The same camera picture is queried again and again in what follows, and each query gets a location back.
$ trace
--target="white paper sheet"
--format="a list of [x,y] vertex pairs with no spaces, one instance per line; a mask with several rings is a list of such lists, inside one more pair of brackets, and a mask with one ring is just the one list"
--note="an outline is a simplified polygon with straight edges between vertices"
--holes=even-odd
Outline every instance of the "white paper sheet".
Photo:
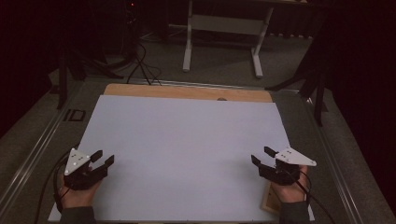
[[[102,221],[268,221],[266,180],[251,163],[289,145],[276,105],[100,97],[78,150],[115,155],[94,201]],[[59,220],[52,209],[49,220]]]

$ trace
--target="cable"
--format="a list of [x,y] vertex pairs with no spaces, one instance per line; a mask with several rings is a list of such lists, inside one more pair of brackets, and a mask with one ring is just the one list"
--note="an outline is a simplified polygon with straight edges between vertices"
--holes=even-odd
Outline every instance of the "cable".
[[61,199],[66,195],[67,192],[69,192],[70,189],[67,189],[66,192],[61,196]]
[[[146,81],[147,81],[147,83],[148,83],[149,85],[151,85],[152,82],[154,82],[154,81],[156,80],[156,81],[158,81],[158,83],[159,83],[160,86],[161,86],[162,83],[161,83],[161,81],[158,79],[158,76],[160,76],[160,75],[162,74],[161,69],[160,69],[159,67],[155,67],[155,66],[148,65],[148,64],[146,64],[146,63],[144,62],[144,59],[146,58],[147,50],[146,50],[146,48],[145,48],[142,44],[140,44],[140,43],[137,43],[137,44],[143,49],[143,56],[142,56],[142,58],[140,58],[139,55],[136,54],[137,65],[134,67],[134,69],[132,70],[131,74],[128,76],[127,81],[126,81],[126,84],[129,84],[129,81],[130,81],[131,77],[134,75],[134,72],[136,71],[136,69],[137,69],[138,67],[140,67],[140,69],[141,69],[141,71],[142,71],[142,74],[143,74],[143,76],[145,77],[145,79],[146,79]],[[147,75],[147,73],[146,73],[146,71],[145,71],[145,67],[146,67],[147,71],[148,71],[148,72],[151,74],[151,76],[152,76],[152,80],[151,80],[151,81],[149,81],[149,77],[148,77],[148,75]],[[157,76],[154,75],[154,74],[151,72],[151,70],[149,69],[150,67],[153,68],[153,69],[157,69],[157,70],[159,71],[159,75],[157,75]]]
[[286,174],[288,174],[290,176],[290,178],[292,178],[294,180],[294,182],[303,190],[303,192],[306,194],[306,201],[307,204],[309,204],[309,199],[312,198],[318,205],[319,207],[326,213],[327,217],[330,219],[330,221],[335,224],[334,219],[332,218],[332,215],[329,213],[329,211],[327,211],[327,209],[324,207],[324,205],[314,196],[312,195],[311,188],[312,188],[312,183],[311,183],[311,179],[308,177],[308,175],[302,171],[300,171],[301,174],[305,175],[307,177],[307,180],[309,182],[309,188],[308,190],[298,181],[296,180],[291,173],[289,173],[287,170],[282,170],[282,172],[285,172]]
[[40,216],[40,209],[41,209],[41,204],[42,204],[42,202],[43,202],[44,193],[45,193],[45,191],[46,191],[46,187],[47,187],[47,184],[48,184],[48,182],[49,182],[49,180],[50,180],[50,177],[51,177],[51,175],[52,175],[52,172],[55,170],[55,168],[57,169],[57,171],[59,171],[58,166],[59,166],[60,163],[63,163],[64,160],[67,160],[68,157],[66,157],[66,156],[68,155],[68,153],[70,153],[70,149],[68,149],[68,150],[62,155],[62,157],[61,157],[59,160],[56,161],[55,165],[52,167],[52,169],[50,170],[49,174],[47,175],[46,182],[44,183],[44,186],[43,186],[43,188],[42,188],[42,190],[41,190],[41,193],[40,193],[40,199],[38,200],[38,207],[37,207],[37,210],[36,210],[36,212],[35,212],[35,222],[34,222],[35,224],[37,223],[38,218],[39,218],[39,216]]

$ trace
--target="table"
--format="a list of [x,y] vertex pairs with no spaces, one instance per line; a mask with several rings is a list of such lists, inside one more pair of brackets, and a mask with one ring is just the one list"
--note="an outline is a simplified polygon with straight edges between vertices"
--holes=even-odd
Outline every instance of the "table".
[[[137,98],[134,97],[134,103],[133,104],[129,104],[130,101],[130,97],[111,97],[113,95],[133,95],[133,96],[138,96]],[[118,133],[112,133],[110,132],[110,134],[113,134],[114,139],[110,139],[110,140],[104,140],[103,136],[106,136],[106,134],[97,134],[96,132],[107,132],[108,130],[102,130],[101,128],[98,128],[97,126],[95,126],[93,123],[97,123],[97,120],[103,120],[103,117],[100,117],[98,115],[98,113],[100,114],[100,112],[98,111],[102,111],[104,107],[106,109],[105,111],[105,115],[110,116],[110,117],[106,117],[106,123],[108,125],[102,126],[105,127],[105,129],[109,129],[110,131],[111,129],[111,125],[115,125],[119,128],[119,126],[125,126],[127,129],[129,129],[128,125],[128,116],[127,117],[123,117],[123,118],[114,118],[111,117],[111,114],[116,114],[118,115],[123,115],[125,116],[124,113],[114,113],[113,111],[115,110],[120,110],[120,111],[126,111],[126,113],[130,113],[130,112],[134,112],[135,116],[138,116],[139,119],[137,121],[141,121],[141,117],[139,115],[141,115],[141,113],[139,113],[138,108],[139,106],[144,106],[146,104],[142,104],[148,101],[154,101],[155,104],[150,104],[150,106],[152,105],[157,105],[158,103],[163,103],[163,100],[159,100],[158,98],[152,98],[152,97],[140,97],[140,96],[165,96],[165,97],[169,97],[169,98],[175,98],[175,97],[180,97],[183,96],[184,98],[188,98],[188,99],[219,99],[222,98],[222,100],[227,99],[227,100],[235,100],[235,101],[241,101],[243,99],[247,99],[249,98],[249,96],[252,96],[251,99],[251,103],[256,103],[256,102],[271,102],[271,96],[269,95],[268,92],[266,91],[243,91],[243,90],[221,90],[221,89],[205,89],[205,88],[181,88],[181,87],[149,87],[149,86],[134,86],[134,85],[121,85],[121,84],[111,84],[106,88],[105,91],[105,96],[103,98],[101,98],[98,102],[98,105],[95,108],[95,111],[92,114],[92,119],[90,121],[90,125],[87,128],[87,131],[84,134],[83,140],[81,141],[80,147],[83,148],[83,150],[88,150],[88,154],[92,153],[92,150],[96,150],[97,148],[101,147],[101,148],[111,148],[110,146],[107,146],[107,142],[108,141],[113,141],[114,139],[116,139],[117,144],[118,145],[115,149],[113,149],[114,151],[119,150],[119,147],[123,147],[121,145],[128,144],[131,143],[131,141],[129,139],[125,139],[125,137],[121,137],[122,132],[118,132]],[[101,100],[105,100],[107,99],[109,104],[104,105],[103,101],[101,102]],[[118,104],[117,101],[124,101],[126,103],[122,103],[122,104]],[[179,109],[186,109],[186,107],[176,107],[175,105],[178,105],[178,102],[183,102],[183,104],[185,104],[186,102],[191,102],[190,100],[171,100],[170,101],[172,105],[170,105],[170,109],[173,112],[176,112],[175,108],[177,108],[177,110]],[[201,108],[202,105],[206,105],[206,104],[210,104],[210,105],[221,105],[224,103],[217,103],[214,101],[198,101],[198,105],[194,104],[188,104],[187,109],[189,112],[192,113],[187,113],[187,114],[176,114],[177,116],[190,116],[190,115],[194,115],[195,119],[198,119],[200,121],[202,121],[202,119],[199,119],[197,117],[201,116],[202,114],[205,113],[205,111],[202,111],[200,113],[196,113],[196,108]],[[233,103],[225,103],[226,105],[240,105],[240,104],[233,104]],[[243,107],[244,109],[246,108],[246,106],[248,105],[248,103],[243,102]],[[106,194],[106,193],[101,193],[98,192],[98,194],[102,195],[99,199],[99,203],[97,204],[97,206],[95,206],[95,210],[98,211],[98,219],[102,220],[102,221],[106,221],[107,217],[110,217],[110,221],[111,220],[118,220],[116,218],[120,218],[121,221],[130,221],[130,217],[135,217],[136,219],[134,219],[133,221],[159,221],[159,220],[163,220],[163,221],[230,221],[230,220],[234,220],[234,221],[250,221],[250,220],[275,220],[276,216],[271,215],[269,213],[265,213],[263,211],[261,211],[259,208],[258,204],[254,204],[254,202],[259,202],[260,201],[260,197],[262,196],[262,192],[263,189],[261,188],[257,188],[257,186],[259,186],[260,183],[264,184],[266,182],[266,180],[258,177],[257,174],[257,170],[254,167],[254,165],[251,164],[251,162],[249,161],[249,155],[245,155],[246,153],[250,153],[248,151],[243,150],[243,157],[245,158],[247,157],[247,159],[242,159],[242,163],[239,159],[241,158],[241,150],[240,148],[237,149],[236,152],[236,160],[235,157],[233,156],[235,154],[234,149],[230,149],[230,150],[219,150],[219,151],[212,151],[212,148],[200,148],[204,151],[204,153],[197,151],[197,150],[193,150],[191,151],[189,149],[189,151],[187,152],[187,154],[193,154],[193,159],[194,160],[198,160],[198,161],[203,161],[206,162],[207,159],[211,159],[212,156],[213,158],[227,158],[227,163],[231,162],[230,164],[237,164],[237,166],[235,167],[234,165],[232,165],[232,169],[222,169],[224,167],[224,165],[227,166],[227,164],[222,164],[221,166],[217,165],[217,162],[219,160],[214,160],[214,162],[207,162],[205,163],[204,166],[202,166],[202,164],[200,162],[198,162],[198,164],[196,162],[190,163],[191,158],[189,160],[179,160],[178,158],[175,159],[175,157],[177,157],[177,155],[179,154],[186,154],[186,148],[191,147],[193,148],[193,145],[183,145],[185,144],[184,142],[188,141],[186,140],[186,138],[181,138],[183,139],[182,142],[176,141],[177,143],[175,144],[175,141],[171,141],[171,148],[173,149],[172,151],[160,151],[160,150],[156,150],[156,148],[160,148],[160,147],[167,147],[167,144],[169,144],[168,142],[166,142],[166,138],[163,139],[161,138],[161,136],[158,135],[158,133],[156,133],[157,129],[161,129],[161,124],[159,124],[158,120],[154,120],[153,123],[151,123],[152,119],[155,119],[154,117],[152,117],[152,115],[158,113],[167,113],[169,111],[169,106],[162,106],[161,107],[162,110],[143,110],[144,113],[149,113],[149,120],[143,120],[144,126],[145,127],[155,127],[155,129],[151,128],[149,130],[149,133],[152,133],[153,136],[155,136],[155,140],[154,143],[148,141],[142,141],[142,144],[146,144],[146,143],[150,143],[150,144],[154,144],[155,146],[146,146],[143,148],[143,150],[140,150],[138,148],[136,148],[136,146],[141,146],[141,145],[136,145],[136,146],[127,146],[127,151],[129,150],[128,148],[130,148],[132,150],[132,152],[134,153],[132,158],[130,156],[127,156],[128,153],[126,153],[127,151],[123,150],[122,153],[119,153],[116,155],[116,162],[115,164],[109,169],[110,175],[109,177],[106,178],[106,181],[104,181],[102,187],[100,188],[100,190],[109,190],[109,189],[116,189],[117,190],[121,190],[122,192],[128,192],[127,194],[122,194],[122,193],[118,193],[118,194]],[[251,118],[249,116],[244,116],[245,119],[250,120]],[[256,121],[256,118],[262,117],[262,114],[256,114],[256,116],[252,117],[253,120],[251,120],[248,124],[245,124],[245,126],[250,126],[254,123],[257,123],[256,125],[262,127],[262,126],[267,126],[266,128],[271,127],[271,133],[268,133],[269,135],[273,135],[272,137],[274,138],[274,136],[276,136],[275,138],[280,137],[280,139],[283,139],[282,141],[280,141],[281,146],[285,146],[285,144],[288,144],[287,141],[287,137],[286,137],[286,133],[284,132],[283,127],[281,129],[272,129],[273,126],[271,125],[271,120],[278,120],[280,121],[280,117],[275,118],[275,117],[271,117],[271,118],[267,118],[269,120],[269,123],[266,123],[266,125],[262,125],[260,122]],[[122,123],[114,123],[112,120],[113,119],[120,119],[122,121]],[[214,117],[214,119],[210,120],[210,129],[216,129],[219,126],[216,126],[215,124],[212,124],[211,122],[217,122],[217,119],[221,119],[221,117]],[[165,120],[164,123],[167,125],[171,125],[171,122],[175,119],[170,119],[171,121],[169,122],[168,120]],[[194,123],[194,122],[190,122],[190,124],[192,125],[202,125],[201,123]],[[192,128],[190,126],[183,126],[183,127],[189,127],[188,130],[172,130],[172,132],[177,132],[177,134],[183,134],[185,132],[193,132]],[[229,123],[227,124],[227,127],[233,127],[233,123]],[[126,136],[129,136],[129,138],[132,138],[132,143],[134,143],[134,141],[139,141],[139,139],[141,138],[140,135],[138,135],[136,137],[137,133],[131,132],[131,134],[127,134]],[[259,139],[259,137],[257,137],[256,135],[254,135],[255,137],[252,137],[252,139]],[[229,146],[228,144],[228,140],[230,138],[225,138],[225,141],[215,141],[216,143],[220,143],[221,146],[222,144],[225,144],[225,146]],[[227,147],[215,147],[217,149],[222,149],[222,148],[227,148]],[[155,152],[148,152],[145,148],[155,148]],[[152,160],[152,158],[155,158],[157,153],[162,153],[162,155],[160,156],[159,160]],[[226,175],[224,177],[224,179],[235,179],[234,176],[237,175],[239,176],[237,178],[237,182],[236,183],[242,183],[237,184],[237,185],[229,185],[229,182],[226,182],[225,185],[222,184],[222,186],[226,187],[224,188],[224,190],[230,191],[228,193],[231,194],[226,194],[224,195],[224,192],[219,192],[217,190],[213,191],[213,189],[211,188],[212,185],[217,185],[218,182],[221,183],[222,182],[222,178],[219,178],[219,172],[216,170],[214,171],[213,167],[216,167],[216,169],[220,168],[221,169],[221,175]],[[193,171],[200,171],[202,172],[201,174],[199,173],[195,173],[196,175],[190,175],[191,173],[186,173],[189,170],[193,170]],[[165,180],[164,182],[162,182],[163,176],[161,175],[162,173],[164,173],[165,176]],[[182,175],[183,178],[186,177],[186,180],[181,179],[178,177],[178,175]],[[204,184],[204,188],[194,188],[196,185],[196,181],[198,179],[198,181],[200,182],[201,179],[200,177],[207,177],[209,176],[209,181],[207,181],[207,179],[204,179],[201,183],[199,183],[199,185]],[[114,182],[119,182],[122,180],[122,183],[120,183],[119,185],[115,184]],[[138,193],[134,194],[133,192],[128,191],[129,190],[129,186],[132,189],[131,191],[138,191]],[[247,196],[249,199],[247,200],[246,194],[242,194],[242,197],[240,197],[241,195],[235,195],[236,198],[238,200],[234,201],[234,205],[231,206],[233,208],[233,210],[229,211],[229,205],[230,202],[228,201],[224,201],[225,204],[224,206],[219,206],[218,202],[216,200],[213,200],[211,196],[213,196],[213,198],[217,198],[220,196],[221,199],[228,199],[228,197],[230,195],[234,196],[235,190],[236,192],[239,192],[240,190],[242,191],[246,191],[245,186],[251,187],[253,186],[253,188],[248,189],[249,196]],[[194,188],[194,190],[202,190],[202,191],[193,191],[193,193],[191,193],[189,191],[190,188]],[[156,189],[156,190],[151,190],[149,192],[149,194],[147,194],[145,189]],[[179,192],[182,191],[182,195],[184,195],[182,198],[175,198],[175,195],[177,197],[179,197]],[[118,207],[114,208],[112,207],[111,209],[109,209],[108,207],[105,207],[104,204],[109,203],[110,201],[114,201],[114,197],[117,198],[117,202]],[[159,200],[159,201],[155,201],[157,197],[165,197],[167,200]],[[127,213],[125,213],[125,209],[130,209],[130,201],[134,200],[134,202],[137,202],[136,204],[139,203],[138,206],[134,205],[134,209],[131,208],[131,211],[127,211]],[[205,202],[205,204],[207,205],[207,202],[209,202],[209,204],[212,203],[216,203],[216,208],[219,211],[216,211],[216,213],[210,213],[207,216],[205,215],[205,212],[207,212],[207,209],[203,209],[205,210],[203,213],[201,213],[201,211],[199,211],[202,208],[200,207],[200,204],[191,204],[191,202],[197,202],[196,200],[198,199],[201,200],[200,202]],[[155,201],[155,203],[160,203],[161,206],[159,207],[158,210],[155,210],[155,212],[153,211],[149,211],[148,209],[151,208],[151,206],[153,204],[150,204],[149,202],[146,201]],[[188,206],[191,206],[192,208],[196,209],[198,207],[198,210],[194,210],[192,209],[185,209],[185,208],[180,208],[180,200],[183,201],[187,201],[190,202],[188,203]],[[233,213],[234,211],[239,211],[239,214],[241,214],[240,211],[243,211],[242,214],[245,214],[246,212],[247,215],[245,217],[239,217],[239,216],[235,216]],[[59,214],[56,214],[56,211],[52,210],[51,216],[49,218],[49,220],[56,220],[57,218],[59,218]]]
[[189,17],[187,24],[187,44],[186,50],[184,53],[184,61],[183,61],[183,71],[190,71],[191,64],[191,51],[192,51],[192,43],[191,36],[192,30],[205,30],[205,31],[214,31],[214,32],[225,32],[225,33],[234,33],[234,34],[242,34],[242,35],[257,35],[258,42],[255,48],[251,49],[251,56],[253,59],[254,71],[257,78],[262,77],[262,65],[259,58],[259,52],[262,47],[262,41],[267,32],[267,28],[271,19],[271,16],[274,11],[274,4],[306,4],[305,0],[303,1],[293,1],[293,0],[281,0],[281,1],[262,1],[264,4],[269,5],[267,9],[264,10],[263,14],[265,18],[262,21],[259,20],[246,20],[246,19],[237,19],[237,18],[224,18],[224,17],[216,17],[211,15],[197,15],[192,13],[192,0],[189,3]]

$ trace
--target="black curtain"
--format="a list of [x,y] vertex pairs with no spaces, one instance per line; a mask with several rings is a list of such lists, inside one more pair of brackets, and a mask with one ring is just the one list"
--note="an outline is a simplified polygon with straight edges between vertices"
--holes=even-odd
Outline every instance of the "black curtain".
[[396,2],[350,0],[337,6],[298,72],[330,67],[327,86],[396,214]]
[[61,38],[106,61],[88,0],[1,0],[0,137],[51,88]]

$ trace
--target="human hand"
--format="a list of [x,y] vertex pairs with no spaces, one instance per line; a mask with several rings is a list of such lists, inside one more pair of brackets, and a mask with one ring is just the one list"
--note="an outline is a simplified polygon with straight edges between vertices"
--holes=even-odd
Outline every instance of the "human hand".
[[[301,165],[300,171],[306,174],[308,172],[308,166]],[[300,179],[298,181],[306,189],[306,176],[300,173]],[[305,200],[305,192],[296,183],[281,186],[271,182],[271,186],[282,203],[297,203]]]
[[61,175],[62,187],[59,195],[62,197],[63,208],[92,206],[93,196],[98,190],[102,180],[94,184],[90,189],[72,190],[64,185],[64,175]]

